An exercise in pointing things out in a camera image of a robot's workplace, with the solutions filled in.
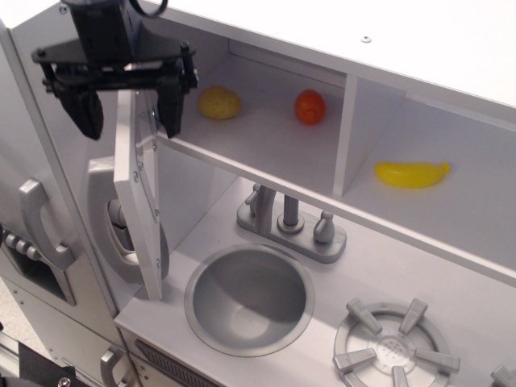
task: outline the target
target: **plastic lemon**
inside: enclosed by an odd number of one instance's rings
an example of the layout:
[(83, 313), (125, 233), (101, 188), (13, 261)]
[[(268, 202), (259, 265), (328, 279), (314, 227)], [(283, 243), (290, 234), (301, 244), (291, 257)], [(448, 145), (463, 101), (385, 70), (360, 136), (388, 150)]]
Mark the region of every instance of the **plastic lemon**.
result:
[(231, 119), (240, 111), (240, 97), (223, 86), (211, 86), (199, 95), (198, 108), (210, 119)]
[(375, 174), (385, 183), (405, 188), (423, 188), (441, 181), (450, 172), (450, 164), (434, 163), (378, 163)]

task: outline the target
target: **silver handle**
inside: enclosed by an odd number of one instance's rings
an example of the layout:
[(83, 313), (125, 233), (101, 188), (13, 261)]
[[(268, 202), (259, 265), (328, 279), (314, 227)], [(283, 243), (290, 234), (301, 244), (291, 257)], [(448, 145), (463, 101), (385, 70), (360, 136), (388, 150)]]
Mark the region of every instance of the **silver handle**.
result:
[(29, 239), (48, 262), (61, 270), (66, 270), (74, 261), (70, 248), (58, 244), (53, 246), (41, 222), (41, 209), (48, 203), (43, 185), (34, 179), (27, 180), (19, 188), (23, 223)]
[(122, 387), (127, 385), (123, 381), (120, 384), (114, 381), (113, 369), (119, 361), (119, 357), (109, 349), (102, 355), (100, 359), (100, 374), (105, 387)]

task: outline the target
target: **floor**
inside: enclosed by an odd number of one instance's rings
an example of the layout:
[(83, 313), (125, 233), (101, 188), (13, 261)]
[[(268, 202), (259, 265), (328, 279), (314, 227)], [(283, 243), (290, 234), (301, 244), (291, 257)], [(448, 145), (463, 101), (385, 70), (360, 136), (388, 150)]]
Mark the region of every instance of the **floor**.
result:
[(2, 278), (0, 278), (0, 322), (4, 328), (3, 333), (24, 343), (40, 355), (49, 357), (47, 350), (11, 296)]

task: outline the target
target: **sink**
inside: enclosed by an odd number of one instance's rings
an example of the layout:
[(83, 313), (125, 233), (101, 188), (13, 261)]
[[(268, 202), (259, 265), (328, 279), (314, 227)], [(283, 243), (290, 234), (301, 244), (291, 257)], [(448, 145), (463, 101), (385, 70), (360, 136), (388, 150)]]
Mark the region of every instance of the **sink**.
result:
[(292, 256), (262, 244), (216, 252), (195, 270), (185, 291), (186, 318), (213, 349), (233, 356), (279, 351), (305, 330), (314, 286)]

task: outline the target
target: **screw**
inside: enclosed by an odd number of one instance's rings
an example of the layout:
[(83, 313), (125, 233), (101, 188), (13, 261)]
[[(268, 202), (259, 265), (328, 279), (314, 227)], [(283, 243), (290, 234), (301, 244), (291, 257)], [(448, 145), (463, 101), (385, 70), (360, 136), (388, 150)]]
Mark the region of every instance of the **screw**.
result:
[(160, 115), (156, 113), (156, 108), (152, 109), (152, 117), (154, 117), (154, 121), (156, 122), (156, 127), (160, 128), (162, 122), (160, 120)]
[(68, 13), (68, 6), (66, 4), (61, 3), (59, 6), (59, 13), (62, 15)]
[(57, 387), (69, 387), (72, 384), (71, 380), (67, 377), (62, 377), (57, 382)]

